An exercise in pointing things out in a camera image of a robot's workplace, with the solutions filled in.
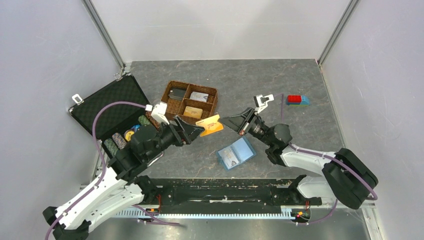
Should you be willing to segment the gold credit card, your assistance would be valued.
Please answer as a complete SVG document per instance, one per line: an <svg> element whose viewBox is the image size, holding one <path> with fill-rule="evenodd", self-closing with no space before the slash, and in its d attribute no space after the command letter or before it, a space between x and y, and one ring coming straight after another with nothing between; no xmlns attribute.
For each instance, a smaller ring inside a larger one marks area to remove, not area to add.
<svg viewBox="0 0 424 240"><path fill-rule="evenodd" d="M216 114L208 118L197 121L195 125L198 127L204 128L204 131L199 136L204 137L204 136L222 131L224 129L224 126L222 123L219 122L219 119L220 119L220 115Z"/></svg>

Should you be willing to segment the blue card holder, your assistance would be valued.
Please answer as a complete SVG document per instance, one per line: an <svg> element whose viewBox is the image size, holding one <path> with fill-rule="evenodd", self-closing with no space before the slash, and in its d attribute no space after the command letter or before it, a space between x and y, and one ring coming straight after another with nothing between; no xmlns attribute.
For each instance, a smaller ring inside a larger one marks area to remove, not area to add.
<svg viewBox="0 0 424 240"><path fill-rule="evenodd" d="M217 156L218 162L221 163L226 170L231 170L233 168L227 169L220 156L220 151L225 148L232 148L232 150L234 151L235 155L237 156L239 160L239 164L234 166L233 168L245 163L246 161L252 159L253 157L257 155L251 143L248 141L248 139L245 136L243 136L239 138L238 140L236 140L235 142L233 142L232 144L230 144L229 146L226 146L217 151L216 156Z"/></svg>

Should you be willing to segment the silver VIP credit card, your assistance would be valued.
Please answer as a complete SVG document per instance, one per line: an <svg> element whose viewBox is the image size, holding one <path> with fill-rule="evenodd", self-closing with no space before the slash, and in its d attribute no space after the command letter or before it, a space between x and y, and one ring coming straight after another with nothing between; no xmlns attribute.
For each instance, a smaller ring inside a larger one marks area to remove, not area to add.
<svg viewBox="0 0 424 240"><path fill-rule="evenodd" d="M219 154L221 156L223 164L226 166L227 169L231 169L240 163L239 159L237 158L236 154L234 153L231 147L222 149Z"/></svg>

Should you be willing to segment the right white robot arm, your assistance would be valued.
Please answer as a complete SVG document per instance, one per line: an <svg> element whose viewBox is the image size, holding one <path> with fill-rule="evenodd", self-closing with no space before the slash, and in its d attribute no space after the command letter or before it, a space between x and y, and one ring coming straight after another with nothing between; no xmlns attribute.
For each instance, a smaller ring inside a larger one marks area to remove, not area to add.
<svg viewBox="0 0 424 240"><path fill-rule="evenodd" d="M302 176L289 189L289 199L302 204L311 198L334 198L357 210L365 201L376 201L376 175L348 148L318 151L292 143L290 127L284 123L267 126L251 107L242 113L218 120L240 136L252 135L268 146L265 153L275 165L299 168L317 174Z"/></svg>

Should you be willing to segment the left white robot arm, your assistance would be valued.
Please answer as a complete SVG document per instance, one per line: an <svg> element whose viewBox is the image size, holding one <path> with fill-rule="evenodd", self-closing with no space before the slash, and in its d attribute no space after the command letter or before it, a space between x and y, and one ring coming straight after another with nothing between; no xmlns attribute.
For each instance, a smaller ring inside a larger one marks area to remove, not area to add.
<svg viewBox="0 0 424 240"><path fill-rule="evenodd" d="M142 175L168 147L191 144L205 129L175 116L171 123L141 126L109 162L102 162L100 174L75 197L59 207L43 211L50 225L48 239L85 240L106 220L141 202L153 203L158 188Z"/></svg>

